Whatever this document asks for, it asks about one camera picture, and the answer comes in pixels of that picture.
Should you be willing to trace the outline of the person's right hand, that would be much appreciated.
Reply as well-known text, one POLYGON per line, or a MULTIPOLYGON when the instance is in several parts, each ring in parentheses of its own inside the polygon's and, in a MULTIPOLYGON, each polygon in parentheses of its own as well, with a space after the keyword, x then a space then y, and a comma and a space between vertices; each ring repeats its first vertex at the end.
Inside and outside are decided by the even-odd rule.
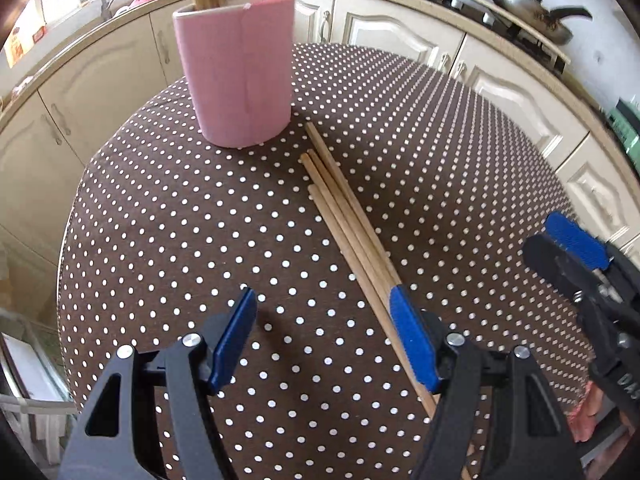
MULTIPOLYGON (((572 435, 576 442, 586 442, 591 438, 597 425, 596 418, 600 408, 602 408, 603 398, 604 392, 590 380, 587 384, 584 398, 568 416, 570 430, 572 430, 572 435)), ((625 414, 620 415, 620 420, 626 427, 626 432, 612 445, 612 448, 617 451, 626 448, 631 437, 636 432, 636 427, 631 425, 625 414)))

